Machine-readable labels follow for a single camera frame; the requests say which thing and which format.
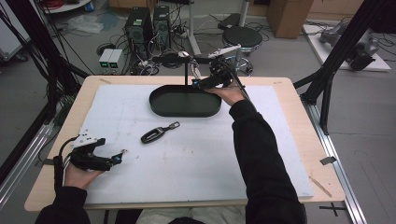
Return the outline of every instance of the stool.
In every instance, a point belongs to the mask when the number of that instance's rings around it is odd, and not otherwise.
[[[227,62],[234,64],[236,72],[242,72],[248,77],[253,75],[253,64],[245,58],[242,58],[242,53],[251,53],[262,45],[262,35],[250,28],[235,26],[226,29],[222,35],[222,42],[226,47],[241,45],[240,49],[236,50],[236,54],[227,57]]]

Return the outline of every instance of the key fob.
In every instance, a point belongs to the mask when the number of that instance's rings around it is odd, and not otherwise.
[[[147,144],[147,143],[150,143],[152,141],[159,139],[160,137],[163,136],[164,133],[165,133],[165,130],[163,128],[161,128],[161,127],[156,128],[156,129],[149,131],[148,133],[145,133],[145,135],[143,135],[140,138],[140,140],[142,141],[142,143]]]

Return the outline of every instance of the computer tower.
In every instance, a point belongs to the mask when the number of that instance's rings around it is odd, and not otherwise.
[[[154,35],[149,8],[133,7],[124,29],[132,53],[142,60],[150,58],[151,47],[154,46],[150,41]]]
[[[169,6],[156,6],[152,17],[154,27],[155,45],[157,49],[171,48],[171,27]]]

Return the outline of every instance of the floor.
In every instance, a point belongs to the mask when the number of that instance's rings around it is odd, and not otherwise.
[[[83,10],[74,10],[54,17],[60,26],[67,19],[85,14]],[[70,46],[85,64],[100,74],[99,56],[96,49],[101,44],[115,42],[116,35],[122,35],[125,23],[121,15],[96,10],[90,15],[98,15],[106,24],[99,35],[77,31],[65,34]],[[209,16],[197,17],[195,27],[198,45],[205,56],[222,48],[217,23]],[[247,22],[258,22],[267,27],[265,18],[248,17]],[[262,30],[268,38],[262,46],[249,55],[254,64],[256,77],[288,77],[295,82],[316,72],[320,63],[306,36],[297,39],[274,38],[268,30]],[[386,35],[396,43],[396,37]],[[395,47],[380,49],[382,59],[396,60]],[[76,54],[66,47],[71,63],[91,73]],[[388,224],[396,219],[396,63],[388,61],[392,68],[389,72],[353,72],[339,70],[333,81],[332,100],[329,114],[329,132],[338,152],[349,182],[358,198],[367,223]],[[201,73],[206,67],[200,67]],[[183,70],[160,68],[157,76],[182,76]],[[297,90],[303,93],[306,87]],[[35,117],[46,103],[46,83],[32,60],[23,63],[12,60],[0,67],[0,162],[4,162],[10,151],[20,141]],[[42,157],[50,150],[50,144],[43,149]],[[35,163],[28,169],[15,191],[0,211],[0,223],[33,223],[36,213],[26,212],[24,202],[35,183],[40,168]],[[340,210],[321,209],[331,206],[329,203],[309,203],[306,205],[308,223],[352,223],[344,203],[335,203]],[[89,211],[92,223],[103,222],[104,211]],[[114,223],[116,211],[110,211],[109,223]]]

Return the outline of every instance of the person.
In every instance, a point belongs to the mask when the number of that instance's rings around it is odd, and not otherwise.
[[[304,206],[299,203],[281,156],[276,137],[262,115],[245,98],[234,82],[227,88],[207,90],[220,96],[233,117],[236,158],[247,186],[246,223],[306,223]],[[69,164],[64,186],[52,205],[45,207],[36,223],[90,223],[83,209],[86,188],[102,172],[85,172]],[[203,223],[191,219],[171,223]]]

